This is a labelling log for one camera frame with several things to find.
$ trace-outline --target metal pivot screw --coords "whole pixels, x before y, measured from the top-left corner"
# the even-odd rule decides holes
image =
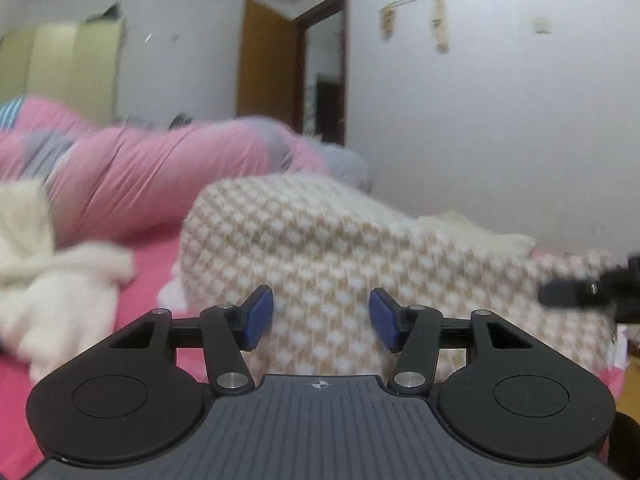
[[[238,388],[245,386],[245,384],[249,382],[249,379],[246,375],[239,372],[228,372],[220,375],[216,379],[216,382],[218,383],[218,386],[222,388],[237,390]]]
[[[417,388],[422,386],[426,379],[418,372],[400,372],[394,377],[394,382],[403,388]]]

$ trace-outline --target blue gripper pad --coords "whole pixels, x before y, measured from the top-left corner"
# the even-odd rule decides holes
[[[258,346],[260,338],[267,327],[271,323],[273,315],[273,291],[268,288],[254,306],[249,309],[246,319],[246,328],[244,329],[244,340],[247,341],[249,348],[253,350]]]
[[[396,315],[375,290],[369,295],[369,318],[385,347],[397,352],[400,331],[396,326]]]

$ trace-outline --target white fluffy blanket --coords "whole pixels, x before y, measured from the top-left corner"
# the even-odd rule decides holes
[[[111,333],[129,250],[85,243],[54,251],[40,181],[0,184],[0,346],[39,381]]]

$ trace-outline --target beige checkered blanket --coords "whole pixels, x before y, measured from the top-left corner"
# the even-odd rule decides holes
[[[544,310],[540,281],[612,264],[597,253],[567,259],[479,256],[357,190],[305,175],[225,180],[196,200],[182,234],[188,303],[237,303],[257,285],[274,291],[273,325],[245,355],[256,379],[278,374],[380,374],[394,358],[369,322],[369,291],[424,304],[446,317],[493,310],[587,370],[606,364],[613,324],[596,313]],[[437,380],[464,364],[442,351]]]

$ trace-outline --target ribbed gray surface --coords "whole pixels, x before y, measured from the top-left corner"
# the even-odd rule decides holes
[[[318,381],[327,386],[317,388]],[[594,458],[555,468],[492,462],[457,443],[427,404],[385,393],[371,376],[268,376],[216,402],[181,446],[111,470],[48,462],[33,480],[609,480]]]

